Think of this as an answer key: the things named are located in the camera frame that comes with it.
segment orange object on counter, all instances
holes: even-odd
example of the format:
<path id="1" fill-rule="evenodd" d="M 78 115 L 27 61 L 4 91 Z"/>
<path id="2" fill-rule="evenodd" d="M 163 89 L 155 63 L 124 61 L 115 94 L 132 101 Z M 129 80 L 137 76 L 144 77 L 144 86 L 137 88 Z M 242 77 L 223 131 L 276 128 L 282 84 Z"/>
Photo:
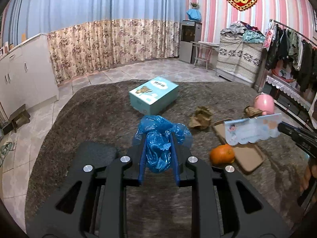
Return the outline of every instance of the orange object on counter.
<path id="1" fill-rule="evenodd" d="M 210 161 L 214 165 L 230 164 L 235 160 L 235 153 L 229 144 L 221 145 L 210 151 Z"/>

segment silver screw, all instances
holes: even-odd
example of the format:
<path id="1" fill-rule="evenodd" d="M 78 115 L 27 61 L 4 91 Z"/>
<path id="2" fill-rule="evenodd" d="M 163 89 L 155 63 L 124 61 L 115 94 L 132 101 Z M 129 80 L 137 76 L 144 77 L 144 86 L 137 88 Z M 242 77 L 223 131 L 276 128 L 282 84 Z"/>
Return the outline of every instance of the silver screw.
<path id="1" fill-rule="evenodd" d="M 130 157 L 129 156 L 123 156 L 123 157 L 120 158 L 120 161 L 122 163 L 127 163 L 127 162 L 130 161 Z"/>
<path id="2" fill-rule="evenodd" d="M 93 169 L 92 165 L 85 165 L 83 168 L 84 172 L 90 172 L 92 169 Z"/>
<path id="3" fill-rule="evenodd" d="M 190 156 L 190 157 L 188 158 L 188 161 L 189 161 L 190 163 L 196 163 L 196 162 L 198 161 L 198 158 L 195 157 L 195 156 Z"/>
<path id="4" fill-rule="evenodd" d="M 233 166 L 226 166 L 225 169 L 228 173 L 232 173 L 235 171 L 235 168 Z"/>

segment brown carpet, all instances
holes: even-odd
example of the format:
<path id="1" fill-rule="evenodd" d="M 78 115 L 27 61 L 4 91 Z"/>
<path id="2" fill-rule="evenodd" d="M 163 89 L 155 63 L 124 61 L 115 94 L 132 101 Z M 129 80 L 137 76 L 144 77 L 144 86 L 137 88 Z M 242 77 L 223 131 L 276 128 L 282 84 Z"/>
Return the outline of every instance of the brown carpet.
<path id="1" fill-rule="evenodd" d="M 111 144 L 122 155 L 126 153 L 142 117 L 130 106 L 128 91 L 142 83 L 126 81 L 85 87 L 62 109 L 43 142 L 30 177 L 25 205 L 27 229 L 39 205 L 63 182 L 81 142 Z M 213 121 L 241 118 L 243 109 L 252 105 L 256 96 L 253 89 L 240 83 L 179 84 L 177 101 L 161 115 L 185 125 L 198 105 L 212 108 Z M 192 154 L 209 161 L 209 151 L 220 145 L 218 138 L 212 129 L 192 134 Z M 292 226 L 301 214 L 296 198 L 307 164 L 305 153 L 283 134 L 258 145 L 267 158 L 247 179 Z M 170 169 L 158 175 L 147 171 L 143 186 L 127 188 L 127 219 L 130 237 L 190 237 L 191 189 L 177 188 Z"/>

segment blue curtain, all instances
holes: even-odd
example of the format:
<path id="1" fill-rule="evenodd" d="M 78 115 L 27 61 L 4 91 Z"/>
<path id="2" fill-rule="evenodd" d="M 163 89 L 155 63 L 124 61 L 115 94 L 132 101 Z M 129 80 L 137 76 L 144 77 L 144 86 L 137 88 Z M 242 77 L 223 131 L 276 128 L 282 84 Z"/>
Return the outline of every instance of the blue curtain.
<path id="1" fill-rule="evenodd" d="M 154 19 L 182 21 L 186 0 L 11 0 L 5 18 L 3 43 L 15 46 L 22 34 L 40 32 L 105 19 Z"/>

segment white cabinet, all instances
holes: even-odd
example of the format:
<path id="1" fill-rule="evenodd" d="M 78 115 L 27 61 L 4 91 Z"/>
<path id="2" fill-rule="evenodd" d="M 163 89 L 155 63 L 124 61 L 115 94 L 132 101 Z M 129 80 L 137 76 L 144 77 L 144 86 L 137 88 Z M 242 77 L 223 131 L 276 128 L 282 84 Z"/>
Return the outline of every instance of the white cabinet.
<path id="1" fill-rule="evenodd" d="M 56 96 L 47 36 L 27 40 L 0 60 L 0 103 L 9 118 L 20 106 L 29 109 Z"/>

